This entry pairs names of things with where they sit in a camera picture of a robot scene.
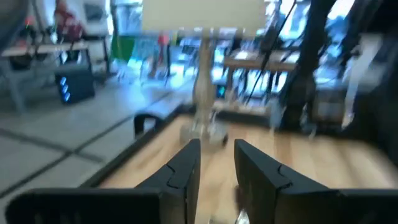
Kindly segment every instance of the table leg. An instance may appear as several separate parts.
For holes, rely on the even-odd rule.
[[[88,48],[85,49],[85,55],[86,55],[88,70],[89,70],[90,72],[93,72],[93,62],[91,61],[90,51],[88,50]]]
[[[227,54],[227,48],[225,48],[224,49],[224,58],[226,58],[227,55],[228,55]],[[224,65],[223,66],[223,74],[221,75],[221,77],[224,77],[226,69],[227,69],[227,66]]]
[[[246,69],[243,73],[243,93],[246,92],[248,89],[248,82],[249,82],[249,69]]]
[[[227,74],[227,77],[226,77],[226,94],[225,94],[225,97],[226,97],[226,101],[229,104],[232,104],[235,101],[235,99],[236,99],[236,96],[234,95],[234,91],[233,91],[233,74],[234,74],[234,71],[235,71],[235,68],[229,67],[228,74]]]
[[[226,76],[226,89],[232,90],[233,89],[233,75],[234,75],[235,68],[229,67],[228,74]]]
[[[282,72],[277,72],[277,73],[276,73],[276,77],[275,77],[275,86],[278,86],[278,85],[279,85],[280,74],[282,74]]]
[[[106,70],[106,74],[109,75],[111,73],[111,66],[109,63],[108,48],[106,46],[106,37],[104,37],[104,39],[103,39],[103,49],[104,49],[105,70]]]
[[[11,92],[11,98],[15,103],[16,110],[18,113],[23,114],[26,112],[26,106],[24,102],[24,97],[22,96],[22,93],[18,89],[18,78],[12,72],[12,68],[9,64],[8,58],[2,60],[1,65],[3,68],[2,72],[4,73],[4,76],[8,80],[8,85]]]
[[[269,95],[271,94],[272,91],[272,82],[274,81],[274,76],[276,72],[271,71],[268,76],[268,83],[267,83],[267,89],[266,89],[266,94]]]
[[[170,44],[166,45],[166,54],[167,54],[167,73],[166,73],[166,81],[164,83],[165,86],[167,85],[167,81],[170,78],[170,69],[172,67]]]

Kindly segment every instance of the black frame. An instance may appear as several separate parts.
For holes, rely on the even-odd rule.
[[[80,185],[80,187],[97,187],[109,176],[112,175],[114,171],[120,168],[127,160],[135,156],[145,145],[157,137],[169,124],[171,124],[175,118],[180,115],[194,115],[196,107],[194,105],[179,105],[174,109],[168,116],[159,117],[155,113],[148,113],[143,111],[142,113],[136,114],[134,117],[134,128],[136,130],[136,141],[131,144],[127,149],[120,153],[113,160],[108,162],[104,167],[102,167],[97,173],[91,176],[88,180]],[[239,123],[246,125],[259,126],[263,128],[269,127],[269,120],[265,116],[256,114],[239,113],[235,111],[220,111],[216,117],[219,120],[227,121],[231,123]],[[148,132],[144,131],[144,121],[146,119],[155,119],[155,126],[151,128]],[[347,136],[342,136],[337,132],[330,133],[318,133],[317,135],[327,135],[335,138],[347,138]]]
[[[253,224],[396,223],[398,220],[395,215],[398,190],[330,189],[243,139],[234,143],[238,201]]]
[[[33,189],[9,202],[6,220],[14,224],[194,224],[200,156],[200,140],[191,140],[133,189]]]

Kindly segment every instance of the black pole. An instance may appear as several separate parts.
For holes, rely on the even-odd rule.
[[[325,25],[330,9],[336,0],[312,0],[308,11],[307,25],[300,57],[295,70],[287,77],[280,94],[280,102],[286,110],[282,118],[282,129],[300,129],[300,117],[304,106],[313,100],[315,94],[314,71],[318,68],[318,53],[326,39]]]
[[[256,89],[256,85],[257,85],[258,81],[260,80],[261,75],[264,74],[264,72],[265,72],[266,65],[269,61],[272,51],[275,50],[275,48],[277,47],[280,32],[282,32],[282,29],[285,26],[285,23],[287,21],[287,18],[289,18],[290,14],[292,13],[293,8],[294,8],[294,6],[296,6],[296,4],[297,4],[297,0],[294,0],[292,7],[289,10],[289,13],[287,13],[286,18],[284,19],[284,21],[280,25],[280,27],[278,27],[278,29],[276,27],[270,27],[268,32],[265,34],[264,38],[261,40],[260,53],[262,53],[264,51],[265,56],[262,59],[260,74],[257,77],[256,82],[254,83],[253,89],[251,90],[251,93],[250,93],[248,99],[246,100],[246,104],[249,103],[251,97],[253,96],[254,90]],[[271,82],[270,80],[272,81],[271,75],[268,79],[268,85],[270,85],[270,82]]]

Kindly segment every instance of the cable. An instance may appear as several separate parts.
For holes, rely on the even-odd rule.
[[[287,46],[287,48],[293,47],[296,40],[300,40],[303,36],[304,36],[304,32],[302,32],[297,39],[293,40],[292,43],[290,43]],[[282,60],[280,62],[284,63],[294,52],[295,52],[295,50],[291,50],[284,58],[282,58]]]
[[[260,75],[257,77],[257,80],[256,80],[256,82],[254,83],[253,89],[252,89],[252,91],[251,91],[251,93],[250,93],[250,95],[249,95],[249,97],[248,97],[248,99],[247,99],[247,101],[246,101],[246,104],[248,104],[249,101],[250,101],[250,99],[252,98],[253,93],[254,93],[254,90],[256,89],[257,83],[259,82],[259,80],[260,80],[260,78],[261,78],[261,74],[264,73],[264,70],[265,70],[265,68],[266,68],[266,65],[268,64],[269,58],[270,58],[270,56],[271,56],[271,54],[272,54],[272,51],[273,51],[273,50],[275,49],[275,47],[276,47],[276,43],[277,43],[277,41],[278,41],[279,34],[282,32],[282,29],[284,28],[285,23],[286,23],[287,19],[289,18],[290,14],[292,13],[293,8],[296,6],[296,4],[297,4],[297,0],[294,0],[294,2],[293,2],[293,4],[292,4],[292,7],[291,7],[290,10],[289,10],[289,13],[287,13],[284,22],[282,23],[281,27],[280,27],[279,30],[278,30],[277,35],[275,36],[274,41],[272,42],[271,48],[267,51],[266,55],[264,56],[264,59],[262,60],[262,63],[261,63],[261,72],[260,72]]]

